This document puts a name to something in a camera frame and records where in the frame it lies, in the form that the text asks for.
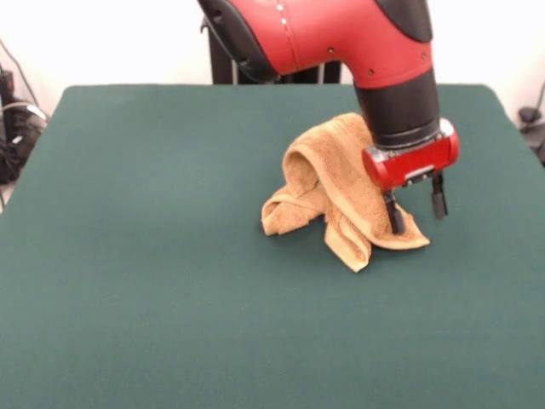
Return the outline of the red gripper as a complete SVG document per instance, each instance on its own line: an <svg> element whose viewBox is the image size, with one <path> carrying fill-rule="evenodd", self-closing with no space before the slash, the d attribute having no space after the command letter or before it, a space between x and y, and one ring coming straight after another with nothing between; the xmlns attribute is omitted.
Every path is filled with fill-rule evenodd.
<svg viewBox="0 0 545 409"><path fill-rule="evenodd" d="M460 145L456 129L441 131L439 137L405 150L385 151L376 146L363 149L362 159L367 175L384 192L384 202L393 234L404 233L404 218L397 208L392 189L411 184L415 179L433 174L432 205L437 220L448 215L441 170L454 164Z"/></svg>

